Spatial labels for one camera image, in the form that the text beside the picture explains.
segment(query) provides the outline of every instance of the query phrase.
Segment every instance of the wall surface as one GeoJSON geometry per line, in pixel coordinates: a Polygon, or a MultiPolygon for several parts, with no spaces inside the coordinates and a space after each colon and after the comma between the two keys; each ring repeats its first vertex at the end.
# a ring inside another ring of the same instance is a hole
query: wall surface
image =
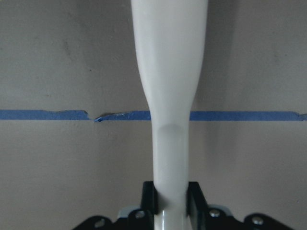
{"type": "MultiPolygon", "coordinates": [[[[211,0],[193,110],[307,113],[307,1],[211,0]]],[[[0,109],[147,110],[128,0],[1,0],[0,109]]],[[[191,122],[190,180],[240,220],[307,219],[306,122],[191,122]]],[[[116,219],[152,180],[147,121],[0,120],[0,229],[116,219]]]]}

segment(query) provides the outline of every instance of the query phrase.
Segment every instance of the blue tape strip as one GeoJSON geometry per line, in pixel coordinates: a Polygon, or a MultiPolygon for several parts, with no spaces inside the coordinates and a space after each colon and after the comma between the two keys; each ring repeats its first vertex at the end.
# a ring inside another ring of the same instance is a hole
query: blue tape strip
{"type": "MultiPolygon", "coordinates": [[[[132,111],[105,115],[96,118],[95,122],[101,121],[149,121],[149,111],[132,111]]],[[[190,121],[306,121],[307,115],[299,115],[295,112],[223,112],[223,111],[192,111],[190,121]]]]}
{"type": "Polygon", "coordinates": [[[0,110],[0,120],[90,120],[85,111],[0,110]]]}
{"type": "MultiPolygon", "coordinates": [[[[0,110],[0,120],[91,120],[83,110],[52,112],[45,110],[0,110]]],[[[149,111],[132,111],[104,115],[95,122],[101,121],[150,121],[149,111]]],[[[225,111],[192,111],[190,121],[306,121],[307,114],[295,112],[225,112],[225,111]]]]}

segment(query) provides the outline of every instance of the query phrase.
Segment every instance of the screw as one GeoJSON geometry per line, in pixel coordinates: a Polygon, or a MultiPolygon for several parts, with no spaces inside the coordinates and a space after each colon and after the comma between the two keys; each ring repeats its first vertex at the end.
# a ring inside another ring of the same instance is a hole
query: screw
{"type": "Polygon", "coordinates": [[[217,217],[220,216],[221,213],[220,213],[220,211],[217,210],[217,209],[211,209],[211,210],[209,211],[209,214],[210,214],[211,217],[217,218],[217,217]]]}
{"type": "Polygon", "coordinates": [[[97,229],[97,228],[101,228],[101,227],[103,227],[103,226],[105,225],[105,223],[106,223],[105,219],[101,219],[101,220],[99,220],[99,221],[97,221],[97,222],[95,223],[95,228],[96,228],[96,229],[97,229]]]}
{"type": "Polygon", "coordinates": [[[253,217],[251,221],[256,225],[262,225],[264,222],[261,217],[253,217]]]}
{"type": "Polygon", "coordinates": [[[139,210],[139,211],[137,211],[137,212],[135,213],[135,218],[136,218],[136,219],[141,219],[141,218],[143,218],[144,216],[145,216],[145,212],[142,211],[142,210],[139,210]]]}

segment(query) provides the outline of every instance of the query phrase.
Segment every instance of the black metal bracket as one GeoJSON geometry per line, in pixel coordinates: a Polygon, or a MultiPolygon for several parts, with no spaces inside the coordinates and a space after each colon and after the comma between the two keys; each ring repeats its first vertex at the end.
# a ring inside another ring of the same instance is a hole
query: black metal bracket
{"type": "MultiPolygon", "coordinates": [[[[244,222],[236,220],[222,208],[212,207],[197,182],[189,182],[189,215],[193,230],[293,230],[275,219],[260,213],[245,217],[244,222]]],[[[90,217],[73,230],[154,230],[154,215],[158,213],[157,191],[152,181],[144,182],[139,209],[116,222],[103,216],[90,217]]]]}

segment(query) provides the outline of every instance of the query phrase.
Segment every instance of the concrete wall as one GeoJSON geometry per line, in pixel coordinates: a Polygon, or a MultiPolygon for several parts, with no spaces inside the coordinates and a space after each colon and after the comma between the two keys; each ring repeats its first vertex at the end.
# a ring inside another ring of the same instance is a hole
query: concrete wall
{"type": "MultiPolygon", "coordinates": [[[[193,110],[307,112],[307,2],[212,0],[193,110]]],[[[0,1],[0,109],[147,110],[130,1],[0,1]]],[[[307,225],[307,123],[191,122],[190,180],[240,220],[307,225]]],[[[150,122],[0,121],[0,229],[138,204],[150,122]]]]}

